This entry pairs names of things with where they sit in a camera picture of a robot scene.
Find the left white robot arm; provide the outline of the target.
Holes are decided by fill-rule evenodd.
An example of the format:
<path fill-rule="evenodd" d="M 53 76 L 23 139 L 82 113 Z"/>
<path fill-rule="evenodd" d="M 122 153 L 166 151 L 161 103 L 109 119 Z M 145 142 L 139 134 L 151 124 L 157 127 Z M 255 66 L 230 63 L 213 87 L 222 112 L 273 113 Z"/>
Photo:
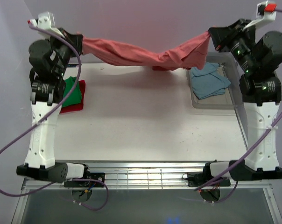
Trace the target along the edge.
<path fill-rule="evenodd" d="M 79 186 L 90 183 L 86 165 L 57 162 L 54 141 L 58 115 L 61 111 L 66 82 L 63 76 L 69 60 L 81 54 L 82 35 L 72 35 L 63 28 L 64 42 L 55 37 L 33 42 L 29 51 L 32 69 L 31 84 L 32 127 L 27 156 L 16 168 L 17 175 L 35 180 L 63 183 L 74 179 Z"/>

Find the salmon pink t shirt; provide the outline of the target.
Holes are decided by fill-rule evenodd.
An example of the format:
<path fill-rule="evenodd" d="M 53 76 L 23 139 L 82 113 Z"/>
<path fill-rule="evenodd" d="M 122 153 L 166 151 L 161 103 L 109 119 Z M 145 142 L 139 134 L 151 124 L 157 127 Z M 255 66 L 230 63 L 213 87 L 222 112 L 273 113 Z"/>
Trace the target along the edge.
<path fill-rule="evenodd" d="M 147 66 L 158 71 L 179 68 L 202 69 L 205 65 L 210 35 L 206 31 L 179 46 L 155 53 L 142 47 L 105 39 L 83 38 L 83 55 L 93 54 L 113 66 Z"/>

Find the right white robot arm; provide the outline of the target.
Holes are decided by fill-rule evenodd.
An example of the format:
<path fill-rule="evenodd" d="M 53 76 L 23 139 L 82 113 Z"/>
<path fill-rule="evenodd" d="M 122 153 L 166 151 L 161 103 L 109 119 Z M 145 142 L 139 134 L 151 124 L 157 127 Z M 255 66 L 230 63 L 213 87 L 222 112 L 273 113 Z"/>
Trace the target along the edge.
<path fill-rule="evenodd" d="M 275 143 L 276 125 L 282 118 L 282 84 L 275 72 L 282 63 L 282 33 L 269 31 L 257 41 L 256 28 L 252 21 L 240 19 L 208 30 L 215 50 L 231 53 L 243 70 L 239 87 L 247 115 L 248 150 L 238 160 L 207 163 L 202 174 L 205 186 L 225 178 L 282 179 Z"/>

